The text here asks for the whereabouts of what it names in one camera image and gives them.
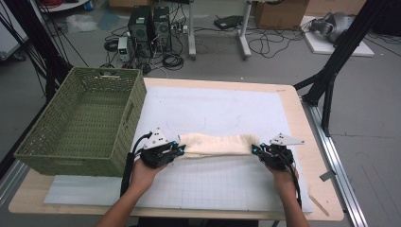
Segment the woven basket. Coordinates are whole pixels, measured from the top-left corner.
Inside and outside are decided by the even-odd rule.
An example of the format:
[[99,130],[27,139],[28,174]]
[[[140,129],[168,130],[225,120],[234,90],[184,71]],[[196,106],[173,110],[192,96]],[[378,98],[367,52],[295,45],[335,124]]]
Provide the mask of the woven basket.
[[139,70],[74,68],[14,156],[45,175],[120,177],[146,93]]

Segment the concrete floor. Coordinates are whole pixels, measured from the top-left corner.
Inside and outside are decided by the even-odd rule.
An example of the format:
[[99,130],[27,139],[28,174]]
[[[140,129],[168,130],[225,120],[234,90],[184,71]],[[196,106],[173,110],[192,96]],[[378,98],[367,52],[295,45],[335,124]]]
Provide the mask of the concrete floor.
[[[104,9],[92,12],[73,9],[54,16],[62,20],[68,14],[80,13],[93,15],[96,22],[106,15]],[[212,21],[211,18],[199,18],[195,20],[195,25],[213,27]],[[104,38],[127,22],[126,19],[119,19],[110,30],[67,34],[67,37],[89,66],[98,67],[105,62]],[[196,39],[198,55],[195,61],[187,58],[186,50],[183,52],[183,69],[167,71],[168,75],[162,70],[154,70],[148,77],[295,84],[318,73],[329,58],[328,55],[312,54],[306,41],[301,40],[291,42],[285,51],[272,59],[253,53],[251,58],[243,61],[234,34],[205,31],[197,33]],[[352,57],[340,71],[333,95],[330,132],[369,226],[400,226],[401,177],[397,166],[401,160],[401,45],[374,41],[398,55],[368,40],[364,41],[375,56]],[[73,65],[84,66],[71,47],[67,48],[67,52]],[[307,89],[299,91],[299,95],[305,92]],[[29,61],[0,63],[0,96],[0,158],[3,158],[44,104],[39,82]],[[15,215],[8,211],[12,195],[0,208],[0,226],[88,226],[94,225],[100,218]],[[130,223],[135,221],[136,218],[132,218]],[[271,224],[271,221],[260,221],[259,226]],[[341,222],[312,221],[311,225],[351,226],[351,222],[346,216]],[[279,226],[285,226],[285,223],[281,222]]]

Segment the desktop computer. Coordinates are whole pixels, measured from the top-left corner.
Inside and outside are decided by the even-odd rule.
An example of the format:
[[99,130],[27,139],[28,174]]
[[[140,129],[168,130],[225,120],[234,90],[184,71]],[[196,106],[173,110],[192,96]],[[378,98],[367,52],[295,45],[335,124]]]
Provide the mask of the desktop computer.
[[157,51],[171,51],[170,18],[168,7],[157,7],[153,11],[153,23],[157,37]]
[[156,35],[150,6],[134,6],[128,22],[136,57],[151,58]]

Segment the folded cloth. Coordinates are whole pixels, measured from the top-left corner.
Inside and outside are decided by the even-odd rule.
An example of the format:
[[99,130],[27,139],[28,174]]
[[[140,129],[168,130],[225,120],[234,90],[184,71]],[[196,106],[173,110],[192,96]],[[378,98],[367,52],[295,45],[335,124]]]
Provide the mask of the folded cloth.
[[183,158],[216,155],[251,155],[252,144],[259,145],[254,134],[213,136],[199,133],[179,135],[180,145],[186,145]]

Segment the hand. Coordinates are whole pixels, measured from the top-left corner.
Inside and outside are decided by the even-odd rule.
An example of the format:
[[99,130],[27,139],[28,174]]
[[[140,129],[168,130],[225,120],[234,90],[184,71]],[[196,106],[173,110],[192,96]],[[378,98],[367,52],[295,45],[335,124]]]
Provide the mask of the hand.
[[138,159],[133,164],[131,184],[128,190],[135,190],[141,195],[144,194],[153,184],[153,180],[156,174],[162,171],[165,167],[166,165],[158,167],[156,169],[151,168],[146,166],[141,159]]
[[[295,172],[295,175],[298,179],[298,171],[296,168],[294,168],[293,166],[291,166],[292,169]],[[278,170],[278,169],[274,169],[271,168],[269,166],[266,166],[266,168],[273,174],[274,176],[274,185],[278,191],[278,194],[280,195],[280,197],[294,197],[296,196],[296,189],[295,189],[295,185],[294,182],[292,180],[292,176],[291,173],[288,170]]]

